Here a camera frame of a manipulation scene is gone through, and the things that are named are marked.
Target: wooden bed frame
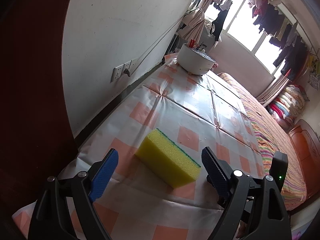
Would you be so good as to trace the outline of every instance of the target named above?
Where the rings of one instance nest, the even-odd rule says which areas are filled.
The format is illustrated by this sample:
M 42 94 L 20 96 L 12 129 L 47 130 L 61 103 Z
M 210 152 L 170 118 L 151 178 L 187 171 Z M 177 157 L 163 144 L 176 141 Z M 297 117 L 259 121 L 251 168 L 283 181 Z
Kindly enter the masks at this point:
M 307 187 L 307 199 L 320 190 L 320 140 L 310 125 L 300 119 L 288 133 Z

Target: beige curtain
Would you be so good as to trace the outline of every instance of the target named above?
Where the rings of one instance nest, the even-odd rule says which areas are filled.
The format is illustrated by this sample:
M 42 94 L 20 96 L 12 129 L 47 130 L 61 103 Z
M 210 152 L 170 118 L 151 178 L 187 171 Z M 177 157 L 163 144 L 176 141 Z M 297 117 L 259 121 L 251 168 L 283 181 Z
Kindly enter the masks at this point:
M 209 7 L 212 0 L 201 0 L 198 8 L 183 17 L 182 22 L 186 25 L 178 31 L 178 34 L 184 40 L 196 40 L 199 43 L 202 29 L 204 27 L 204 13 Z
M 276 78 L 266 90 L 264 90 L 261 95 L 257 97 L 257 100 L 264 107 L 269 105 L 273 99 L 275 99 L 279 93 L 284 89 L 284 87 L 288 84 L 289 79 L 285 76 L 280 75 L 280 77 Z

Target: stacked blankets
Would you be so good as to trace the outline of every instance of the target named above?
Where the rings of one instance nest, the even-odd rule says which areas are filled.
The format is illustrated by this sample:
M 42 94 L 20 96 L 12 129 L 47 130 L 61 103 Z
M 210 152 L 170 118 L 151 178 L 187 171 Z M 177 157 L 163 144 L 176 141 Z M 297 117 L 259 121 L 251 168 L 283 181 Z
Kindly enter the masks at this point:
M 288 85 L 267 106 L 268 112 L 285 130 L 292 127 L 295 119 L 304 109 L 305 102 L 309 101 L 302 86 Z

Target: blue gripper pad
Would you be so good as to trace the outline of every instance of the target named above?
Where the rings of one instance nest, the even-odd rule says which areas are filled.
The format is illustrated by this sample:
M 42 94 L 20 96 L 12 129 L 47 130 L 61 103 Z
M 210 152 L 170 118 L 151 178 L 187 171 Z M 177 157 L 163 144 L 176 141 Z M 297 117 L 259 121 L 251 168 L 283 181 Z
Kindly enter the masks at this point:
M 206 148 L 202 150 L 201 160 L 218 195 L 228 199 L 230 197 L 228 179 L 218 166 L 214 156 Z
M 106 160 L 103 160 L 104 162 L 102 161 L 102 166 L 99 168 L 91 182 L 91 190 L 89 193 L 89 199 L 91 202 L 94 202 L 97 198 L 102 196 L 113 172 L 118 165 L 119 155 L 115 149 L 111 149 L 105 158 Z

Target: window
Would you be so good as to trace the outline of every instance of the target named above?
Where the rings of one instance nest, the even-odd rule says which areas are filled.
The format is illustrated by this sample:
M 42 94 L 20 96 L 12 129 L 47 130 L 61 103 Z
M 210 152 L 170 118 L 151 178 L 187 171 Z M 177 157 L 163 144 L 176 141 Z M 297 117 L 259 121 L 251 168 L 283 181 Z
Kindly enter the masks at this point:
M 215 20 L 219 12 L 213 5 L 210 5 L 204 15 Z M 284 62 L 278 68 L 273 65 L 273 62 L 281 50 L 269 43 L 271 36 L 266 35 L 265 32 L 259 33 L 259 25 L 253 25 L 256 19 L 257 16 L 252 18 L 252 8 L 249 7 L 248 0 L 233 0 L 222 32 L 246 47 L 252 56 L 256 57 L 277 78 Z

